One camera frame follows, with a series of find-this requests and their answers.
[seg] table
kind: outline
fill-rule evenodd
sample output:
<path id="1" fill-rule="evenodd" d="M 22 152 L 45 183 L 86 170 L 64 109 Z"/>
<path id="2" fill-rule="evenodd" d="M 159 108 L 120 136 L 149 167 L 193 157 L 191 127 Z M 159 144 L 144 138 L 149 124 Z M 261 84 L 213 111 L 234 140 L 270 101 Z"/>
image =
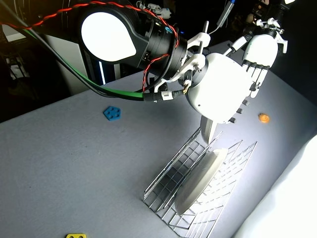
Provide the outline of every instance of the table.
<path id="1" fill-rule="evenodd" d="M 141 81 L 140 72 L 109 86 L 136 90 Z M 110 105 L 121 108 L 121 119 L 104 117 Z M 260 112 L 269 124 L 259 122 Z M 215 147 L 240 139 L 258 145 L 211 237 L 234 234 L 317 128 L 317 108 L 271 72 L 236 118 L 218 126 Z M 0 124 L 2 236 L 177 237 L 141 199 L 199 123 L 185 97 L 155 104 L 86 91 Z"/>

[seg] plate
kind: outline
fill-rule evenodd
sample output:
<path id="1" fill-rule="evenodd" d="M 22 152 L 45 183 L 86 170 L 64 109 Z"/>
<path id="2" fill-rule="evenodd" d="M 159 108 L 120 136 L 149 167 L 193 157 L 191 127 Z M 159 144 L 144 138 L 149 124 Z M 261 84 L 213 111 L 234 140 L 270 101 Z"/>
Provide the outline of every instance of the plate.
<path id="1" fill-rule="evenodd" d="M 193 168 L 176 194 L 175 207 L 178 215 L 186 212 L 202 194 L 227 154 L 228 149 L 216 149 L 208 152 Z"/>

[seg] blue pentagon with holes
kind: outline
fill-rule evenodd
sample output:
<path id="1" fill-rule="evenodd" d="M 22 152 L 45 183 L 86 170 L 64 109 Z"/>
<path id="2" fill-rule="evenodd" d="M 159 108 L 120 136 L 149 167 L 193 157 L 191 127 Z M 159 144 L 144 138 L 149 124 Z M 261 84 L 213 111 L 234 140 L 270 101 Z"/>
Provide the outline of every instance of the blue pentagon with holes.
<path id="1" fill-rule="evenodd" d="M 121 118 L 121 110 L 120 108 L 110 106 L 104 111 L 104 115 L 109 121 L 117 120 Z"/>

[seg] wire basket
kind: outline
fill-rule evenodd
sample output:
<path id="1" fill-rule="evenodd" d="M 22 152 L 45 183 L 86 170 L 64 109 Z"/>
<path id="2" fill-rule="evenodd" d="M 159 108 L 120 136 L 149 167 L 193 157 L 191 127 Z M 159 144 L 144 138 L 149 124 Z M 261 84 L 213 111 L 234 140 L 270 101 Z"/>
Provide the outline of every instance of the wire basket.
<path id="1" fill-rule="evenodd" d="M 257 144 L 253 143 L 240 154 L 236 151 L 242 140 L 229 148 L 228 155 L 196 202 L 178 215 L 174 199 L 183 181 L 200 159 L 221 137 L 218 134 L 208 145 L 197 141 L 200 128 L 189 138 L 176 155 L 144 192 L 143 202 L 182 238 L 207 238 L 229 199 L 229 196 Z"/>

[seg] blue connector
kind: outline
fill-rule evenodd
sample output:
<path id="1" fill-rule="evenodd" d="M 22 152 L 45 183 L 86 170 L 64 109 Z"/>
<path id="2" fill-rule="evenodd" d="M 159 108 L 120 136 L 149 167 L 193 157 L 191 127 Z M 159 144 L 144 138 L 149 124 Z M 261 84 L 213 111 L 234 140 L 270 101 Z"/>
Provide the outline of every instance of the blue connector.
<path id="1" fill-rule="evenodd" d="M 121 110 L 120 108 L 110 106 L 104 111 L 104 115 L 109 121 L 117 120 L 121 118 Z"/>

